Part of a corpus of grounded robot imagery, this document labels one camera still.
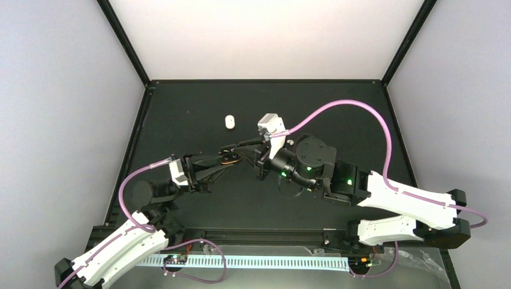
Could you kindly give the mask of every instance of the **black table surface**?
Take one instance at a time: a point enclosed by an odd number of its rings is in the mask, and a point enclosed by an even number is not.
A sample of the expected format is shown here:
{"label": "black table surface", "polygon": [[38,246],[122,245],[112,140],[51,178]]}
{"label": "black table surface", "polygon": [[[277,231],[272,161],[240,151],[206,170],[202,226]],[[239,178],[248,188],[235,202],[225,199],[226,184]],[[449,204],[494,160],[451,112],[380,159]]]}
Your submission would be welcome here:
{"label": "black table surface", "polygon": [[[336,99],[355,99],[374,107],[392,134],[389,177],[412,185],[404,149],[384,90],[379,81],[160,81],[152,91],[130,171],[175,154],[214,155],[224,145],[257,136],[257,122],[266,113],[278,113],[291,128],[312,111]],[[224,119],[233,115],[236,127]],[[331,108],[312,120],[302,133],[313,134],[337,148],[337,159],[381,173],[386,144],[376,119],[349,105]],[[134,178],[127,197],[139,180],[164,181],[168,168],[158,168]],[[177,219],[188,228],[242,229],[345,229],[357,219],[380,219],[392,213],[345,207],[321,198],[320,192],[297,191],[282,186],[277,174],[256,180],[248,163],[236,165],[210,189],[211,194],[187,194],[176,200]]]}

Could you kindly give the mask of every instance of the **purple cable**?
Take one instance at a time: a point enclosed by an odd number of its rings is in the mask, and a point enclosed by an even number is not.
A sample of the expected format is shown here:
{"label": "purple cable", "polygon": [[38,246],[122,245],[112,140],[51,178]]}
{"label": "purple cable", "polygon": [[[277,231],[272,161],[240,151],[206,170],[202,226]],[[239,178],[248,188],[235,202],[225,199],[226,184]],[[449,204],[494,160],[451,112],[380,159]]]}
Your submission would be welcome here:
{"label": "purple cable", "polygon": [[151,226],[151,225],[142,225],[140,224],[139,222],[137,222],[137,220],[135,220],[135,218],[130,214],[130,211],[128,211],[128,208],[126,207],[126,204],[124,203],[124,197],[123,197],[123,194],[124,194],[124,188],[126,187],[126,185],[128,184],[128,182],[133,179],[133,177],[135,177],[136,175],[140,174],[140,173],[143,173],[147,170],[151,170],[151,169],[154,169],[156,167],[160,167],[160,166],[164,166],[165,164],[168,164],[170,163],[171,161],[169,159],[165,159],[165,160],[161,160],[161,161],[157,161],[156,163],[152,163],[148,166],[145,166],[145,167],[141,167],[139,168],[138,170],[134,171],[133,173],[130,173],[125,179],[124,181],[122,181],[121,183],[121,186],[119,187],[119,205],[121,206],[121,209],[122,209],[122,212],[126,215],[126,218],[128,218],[128,220],[132,221],[134,224],[135,224],[135,227],[137,228],[140,228],[144,231],[146,231],[147,233],[154,233],[156,232],[156,229],[154,226]]}
{"label": "purple cable", "polygon": [[[130,229],[127,229],[125,232],[127,233],[127,232],[133,231],[135,229],[138,229],[138,228],[137,227],[131,227]],[[113,237],[111,240],[109,240],[108,242],[103,244],[103,246],[101,246],[96,252],[94,252],[94,254],[92,254],[89,257],[89,259],[87,259],[85,261],[85,264],[88,264],[89,262],[91,262],[92,259],[94,259],[94,257],[96,257],[101,251],[103,251],[103,249],[105,249],[108,245],[112,244],[115,240],[117,240],[121,236],[122,236],[122,233],[117,235],[117,236],[115,236],[115,237]],[[62,289],[69,282],[69,280],[71,280],[83,268],[84,268],[84,266],[79,266],[76,270],[74,270],[71,274],[69,274],[69,276],[67,276],[66,279],[64,279],[64,280],[62,280],[62,282],[60,282],[60,284],[58,285],[57,289]]]}
{"label": "purple cable", "polygon": [[[431,200],[427,197],[418,196],[416,194],[410,193],[409,191],[404,191],[403,194],[405,194],[406,196],[414,197],[415,199],[419,199],[419,200],[424,200],[426,202],[433,203],[433,204],[436,204],[436,205],[439,205],[442,207],[445,207],[445,205],[446,205],[444,202],[439,202],[437,200]],[[479,211],[476,211],[474,209],[466,208],[466,207],[462,207],[462,206],[458,206],[458,205],[448,205],[447,207],[454,208],[454,209],[457,209],[460,211],[465,211],[467,213],[472,213],[472,214],[479,216],[483,219],[480,223],[470,225],[469,227],[471,229],[482,227],[488,223],[488,216],[479,212]]]}
{"label": "purple cable", "polygon": [[162,251],[174,250],[176,248],[183,247],[185,245],[188,245],[188,244],[191,244],[191,243],[196,243],[196,242],[207,243],[207,244],[213,246],[215,249],[218,250],[218,252],[220,253],[220,256],[222,256],[222,262],[224,263],[224,269],[222,270],[222,276],[220,276],[220,278],[218,278],[217,280],[211,281],[211,280],[204,280],[204,279],[201,279],[201,278],[193,277],[193,276],[190,276],[190,275],[187,275],[187,274],[183,274],[183,273],[179,273],[179,272],[169,272],[167,270],[167,264],[170,261],[166,261],[163,264],[163,271],[165,272],[165,275],[167,275],[168,273],[172,273],[172,276],[185,277],[185,278],[189,278],[191,280],[198,281],[198,282],[205,283],[205,284],[216,284],[216,283],[222,282],[225,279],[225,274],[227,273],[227,260],[225,259],[225,256],[224,256],[224,253],[222,252],[222,250],[220,250],[220,248],[218,248],[218,246],[215,243],[213,243],[213,242],[211,242],[209,240],[206,240],[206,239],[193,239],[193,240],[186,241],[184,243],[181,243],[181,244],[178,244],[178,245],[175,245],[175,246],[167,247],[167,248],[163,249]]}
{"label": "purple cable", "polygon": [[[325,110],[327,110],[327,109],[329,109],[331,107],[334,107],[334,106],[337,106],[337,105],[343,105],[343,104],[355,105],[357,107],[361,107],[361,108],[367,110],[374,117],[376,117],[376,119],[380,123],[380,126],[383,129],[383,132],[385,133],[385,140],[386,140],[386,143],[387,143],[387,154],[385,156],[385,162],[383,164],[383,173],[382,173],[383,181],[385,182],[387,187],[389,187],[391,190],[398,191],[399,189],[394,187],[393,185],[391,185],[390,182],[389,182],[389,179],[387,177],[388,172],[389,172],[390,157],[392,155],[392,139],[390,137],[389,127],[387,126],[387,123],[385,122],[383,117],[378,113],[378,111],[376,111],[374,108],[370,107],[369,105],[367,105],[367,104],[365,104],[363,102],[354,101],[352,99],[342,99],[342,100],[338,100],[338,101],[329,102],[329,103],[323,105],[322,107],[318,108],[316,111],[314,111],[309,116],[307,116],[307,118],[302,120],[302,122],[300,122],[299,124],[294,126],[292,129],[290,129],[288,131],[283,131],[283,132],[278,132],[276,134],[272,134],[271,137],[272,138],[273,137],[284,137],[286,135],[292,134],[292,133],[296,132],[297,130],[301,129],[304,125],[306,125],[309,121],[311,121],[313,118],[318,116],[318,114],[322,113],[323,111],[325,111]],[[432,200],[432,199],[429,199],[427,197],[418,196],[418,195],[410,193],[408,191],[404,191],[403,194],[405,194],[407,196],[410,196],[410,197],[414,197],[415,199],[423,200],[425,202],[429,202],[429,203],[440,205],[440,206],[445,206],[445,203],[443,203],[443,202],[439,202],[437,200]],[[481,217],[483,219],[483,221],[480,222],[480,223],[477,223],[477,224],[474,224],[474,225],[470,225],[471,229],[484,226],[484,225],[486,225],[488,223],[488,216],[483,214],[483,213],[481,213],[481,212],[479,212],[479,211],[476,211],[476,210],[470,209],[470,208],[466,208],[466,207],[461,207],[461,206],[458,206],[458,205],[448,205],[448,207],[455,208],[457,210],[466,211],[468,213],[475,214],[475,215],[477,215],[477,216],[479,216],[479,217]]]}
{"label": "purple cable", "polygon": [[58,285],[57,289],[62,289],[64,288],[64,286],[69,282],[69,280],[71,280],[76,274],[78,274],[78,272],[83,269],[84,266],[80,266],[78,267],[76,270],[74,270],[71,274],[69,274],[66,279],[62,280],[62,282],[60,282],[60,284]]}
{"label": "purple cable", "polygon": [[395,241],[394,244],[396,245],[396,254],[394,255],[394,261],[392,262],[392,265],[390,265],[390,267],[387,270],[385,270],[381,273],[378,273],[378,274],[368,276],[367,274],[364,274],[364,275],[355,274],[355,272],[353,272],[353,270],[351,270],[351,268],[350,268],[350,273],[353,275],[353,277],[360,277],[360,278],[376,278],[376,277],[380,277],[380,276],[383,276],[383,275],[389,273],[390,271],[392,271],[392,269],[394,269],[394,267],[396,267],[396,265],[398,264],[398,260],[399,260],[398,242]]}
{"label": "purple cable", "polygon": [[[385,140],[387,141],[387,154],[385,156],[385,163],[384,163],[384,166],[383,166],[383,175],[386,176],[387,175],[387,171],[389,170],[390,157],[392,156],[392,139],[390,137],[389,127],[387,126],[387,123],[385,122],[383,117],[378,113],[378,111],[376,111],[374,108],[370,107],[368,104],[365,104],[363,102],[354,101],[352,99],[341,99],[341,100],[338,100],[338,101],[329,102],[329,103],[323,105],[322,107],[318,108],[313,113],[311,113],[309,116],[307,116],[307,118],[302,120],[302,122],[300,122],[299,124],[294,126],[292,129],[290,129],[288,131],[272,134],[271,137],[283,137],[283,136],[292,134],[292,133],[296,132],[297,130],[301,129],[304,125],[308,124],[309,121],[311,121],[313,118],[318,116],[323,111],[325,111],[325,110],[327,110],[327,109],[329,109],[331,107],[335,107],[337,105],[344,105],[344,104],[355,105],[357,107],[361,107],[361,108],[367,110],[380,123],[380,126],[383,129],[383,132],[385,133]],[[389,180],[387,178],[384,178],[383,180],[384,180],[385,184],[389,188],[397,190],[397,188],[393,187],[389,183]]]}

